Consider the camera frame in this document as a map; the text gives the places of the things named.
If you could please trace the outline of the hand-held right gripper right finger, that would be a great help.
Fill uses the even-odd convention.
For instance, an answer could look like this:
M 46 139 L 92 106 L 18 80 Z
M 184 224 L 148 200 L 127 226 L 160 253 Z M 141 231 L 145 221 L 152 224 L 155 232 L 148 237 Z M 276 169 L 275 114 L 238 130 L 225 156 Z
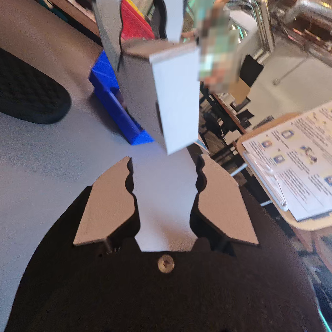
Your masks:
M 258 237 L 234 178 L 206 154 L 196 163 L 197 194 L 191 210 L 191 230 L 210 245 L 237 242 L 259 245 Z

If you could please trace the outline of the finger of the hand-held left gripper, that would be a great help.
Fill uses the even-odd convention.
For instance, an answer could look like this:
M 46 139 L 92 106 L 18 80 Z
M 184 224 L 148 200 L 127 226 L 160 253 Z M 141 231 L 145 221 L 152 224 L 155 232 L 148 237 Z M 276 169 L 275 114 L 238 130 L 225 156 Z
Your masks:
M 153 5 L 152 31 L 155 38 L 179 43 L 184 23 L 185 1 L 154 0 Z
M 119 71 L 122 56 L 121 1 L 93 0 L 93 12 L 103 49 L 114 71 Z

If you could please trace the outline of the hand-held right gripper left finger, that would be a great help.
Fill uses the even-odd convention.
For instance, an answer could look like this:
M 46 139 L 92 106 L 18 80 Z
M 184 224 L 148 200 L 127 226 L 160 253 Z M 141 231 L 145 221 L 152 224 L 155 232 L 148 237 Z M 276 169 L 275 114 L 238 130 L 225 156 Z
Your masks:
M 95 243 L 114 252 L 138 233 L 132 158 L 126 156 L 94 182 L 73 245 Z

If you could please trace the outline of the blue plastic bin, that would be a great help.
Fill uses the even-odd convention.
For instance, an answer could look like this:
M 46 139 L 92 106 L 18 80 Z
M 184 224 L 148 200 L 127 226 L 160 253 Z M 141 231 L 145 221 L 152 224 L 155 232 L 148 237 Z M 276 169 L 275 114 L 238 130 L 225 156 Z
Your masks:
M 94 87 L 94 94 L 130 145 L 154 142 L 148 132 L 128 114 L 119 101 L 121 92 L 104 50 L 102 50 L 90 71 L 89 81 Z

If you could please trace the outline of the white cardboard box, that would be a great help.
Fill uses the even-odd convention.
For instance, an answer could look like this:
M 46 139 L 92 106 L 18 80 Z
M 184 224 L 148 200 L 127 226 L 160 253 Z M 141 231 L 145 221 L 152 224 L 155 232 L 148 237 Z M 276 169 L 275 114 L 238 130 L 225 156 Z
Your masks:
M 196 42 L 129 39 L 116 73 L 130 115 L 171 155 L 197 141 L 200 49 Z

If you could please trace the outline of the red plastic bin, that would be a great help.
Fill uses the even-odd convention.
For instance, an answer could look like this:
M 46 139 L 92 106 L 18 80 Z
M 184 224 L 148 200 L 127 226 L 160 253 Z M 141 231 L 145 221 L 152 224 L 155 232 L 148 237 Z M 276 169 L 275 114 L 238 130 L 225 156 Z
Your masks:
M 123 25 L 122 39 L 151 40 L 155 38 L 151 26 L 132 1 L 121 1 L 121 17 Z

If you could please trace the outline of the black office chair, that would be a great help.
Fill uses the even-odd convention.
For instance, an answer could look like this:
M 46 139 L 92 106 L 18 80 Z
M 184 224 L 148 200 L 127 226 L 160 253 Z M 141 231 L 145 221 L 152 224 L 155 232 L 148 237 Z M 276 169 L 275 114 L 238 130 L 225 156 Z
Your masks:
M 208 132 L 214 134 L 218 139 L 225 141 L 224 137 L 228 132 L 240 130 L 239 126 L 235 124 L 231 116 L 226 112 L 226 108 L 224 108 L 215 97 L 210 95 L 208 88 L 204 87 L 203 82 L 200 82 L 200 93 L 202 94 L 202 97 L 199 101 L 199 109 L 204 119 L 204 123 L 200 126 L 205 129 L 205 131 L 199 131 L 199 135 L 205 144 L 205 147 L 209 149 L 208 143 L 205 139 L 205 135 Z M 235 107 L 231 104 L 231 108 L 237 112 L 237 120 L 244 129 L 251 126 L 250 119 L 255 117 L 255 115 L 248 109 L 240 112 L 240 110 L 242 110 L 249 102 L 250 99 L 246 97 L 244 102 L 239 106 Z

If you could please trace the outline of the printed instruction sheet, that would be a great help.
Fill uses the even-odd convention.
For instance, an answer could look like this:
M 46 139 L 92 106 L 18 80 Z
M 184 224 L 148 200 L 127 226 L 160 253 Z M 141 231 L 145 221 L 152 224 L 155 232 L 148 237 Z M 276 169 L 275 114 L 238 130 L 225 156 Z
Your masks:
M 330 217 L 331 101 L 245 139 L 244 160 L 296 222 Z

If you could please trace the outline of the brown cardboard piece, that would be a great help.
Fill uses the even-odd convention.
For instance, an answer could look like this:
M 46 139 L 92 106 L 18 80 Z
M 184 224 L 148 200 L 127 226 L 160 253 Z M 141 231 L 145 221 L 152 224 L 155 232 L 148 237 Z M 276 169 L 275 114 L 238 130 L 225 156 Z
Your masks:
M 257 62 L 251 55 L 244 58 L 239 71 L 239 79 L 230 85 L 229 94 L 233 97 L 236 105 L 241 104 L 251 91 L 251 87 L 263 71 L 264 66 Z

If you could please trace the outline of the black mesh pad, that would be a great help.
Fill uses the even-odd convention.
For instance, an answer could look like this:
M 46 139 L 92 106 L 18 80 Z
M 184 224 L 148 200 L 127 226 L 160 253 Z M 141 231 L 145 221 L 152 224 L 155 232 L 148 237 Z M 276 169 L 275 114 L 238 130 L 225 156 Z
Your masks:
M 0 49 L 0 112 L 36 124 L 62 120 L 71 108 L 68 91 L 43 72 Z

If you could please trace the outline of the silver ventilation duct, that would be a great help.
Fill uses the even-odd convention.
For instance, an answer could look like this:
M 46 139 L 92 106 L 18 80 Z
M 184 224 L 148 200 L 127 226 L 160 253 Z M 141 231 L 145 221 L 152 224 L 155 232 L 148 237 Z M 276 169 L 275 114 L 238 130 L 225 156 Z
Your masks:
M 291 7 L 282 7 L 281 4 L 276 4 L 271 11 L 271 16 L 285 25 L 301 15 L 331 25 L 331 1 L 299 0 L 295 1 Z

